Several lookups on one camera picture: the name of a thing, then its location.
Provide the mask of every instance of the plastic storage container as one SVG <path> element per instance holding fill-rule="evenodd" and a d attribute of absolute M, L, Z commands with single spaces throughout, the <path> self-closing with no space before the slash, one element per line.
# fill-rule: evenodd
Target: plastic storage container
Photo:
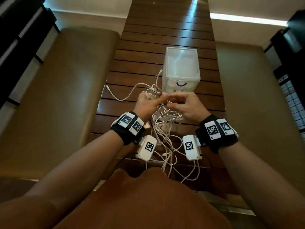
<path fill-rule="evenodd" d="M 197 50 L 167 47 L 162 74 L 162 91 L 192 92 L 199 82 Z"/>

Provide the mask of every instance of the wrist-mounted device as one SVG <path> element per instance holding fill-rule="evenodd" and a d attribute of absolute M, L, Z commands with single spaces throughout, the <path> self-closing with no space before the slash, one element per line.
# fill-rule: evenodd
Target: wrist-mounted device
<path fill-rule="evenodd" d="M 200 123 L 196 130 L 201 146 L 208 146 L 210 150 L 218 154 L 220 147 L 227 147 L 238 142 L 237 132 L 225 119 L 210 115 Z"/>
<path fill-rule="evenodd" d="M 138 145 L 145 133 L 144 122 L 134 112 L 125 112 L 111 124 L 111 128 L 123 140 L 124 145 Z"/>

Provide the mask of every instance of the brown cushion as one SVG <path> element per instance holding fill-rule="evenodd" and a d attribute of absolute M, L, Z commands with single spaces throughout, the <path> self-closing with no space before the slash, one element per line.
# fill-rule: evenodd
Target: brown cushion
<path fill-rule="evenodd" d="M 40 179 L 84 145 L 119 39 L 62 30 L 0 138 L 0 176 Z"/>

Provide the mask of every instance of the forearm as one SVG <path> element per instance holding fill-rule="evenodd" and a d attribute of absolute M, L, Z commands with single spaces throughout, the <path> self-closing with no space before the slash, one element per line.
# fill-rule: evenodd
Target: forearm
<path fill-rule="evenodd" d="M 304 197 L 272 167 L 240 142 L 219 154 L 243 199 L 270 227 L 298 228 L 304 223 Z"/>
<path fill-rule="evenodd" d="M 47 197 L 61 212 L 68 211 L 99 183 L 122 146 L 120 136 L 108 131 L 63 161 L 26 195 Z"/>

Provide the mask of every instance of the slatted wooden tabletop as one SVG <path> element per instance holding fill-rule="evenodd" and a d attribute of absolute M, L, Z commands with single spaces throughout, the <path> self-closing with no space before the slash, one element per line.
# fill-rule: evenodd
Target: slatted wooden tabletop
<path fill-rule="evenodd" d="M 201 81 L 195 93 L 212 114 L 224 118 L 225 104 L 209 6 L 208 2 L 203 0 L 199 0 L 198 3 L 194 3 L 194 0 L 133 0 L 106 81 L 113 94 L 119 99 L 124 99 L 137 83 L 154 84 L 156 76 L 163 68 L 168 46 L 197 49 Z M 124 102 L 115 100 L 104 88 L 88 142 L 107 132 L 118 116 L 132 111 L 139 93 L 145 90 L 144 88 L 135 88 Z M 197 125 L 184 120 L 182 124 L 174 125 L 172 133 L 183 137 L 195 134 L 197 128 Z M 122 157 L 136 150 L 137 146 L 133 144 L 124 146 L 103 178 L 107 179 L 112 174 Z M 201 150 L 205 157 L 200 160 L 200 178 L 196 182 L 186 181 L 185 184 L 193 189 L 208 190 L 218 195 L 236 194 L 237 191 L 220 156 L 208 148 Z M 187 175 L 193 168 L 193 162 L 187 161 L 183 156 L 177 157 L 177 169 Z M 145 169 L 144 162 L 135 160 L 125 159 L 121 166 L 134 176 L 138 176 Z M 181 180 L 174 172 L 171 178 Z"/>

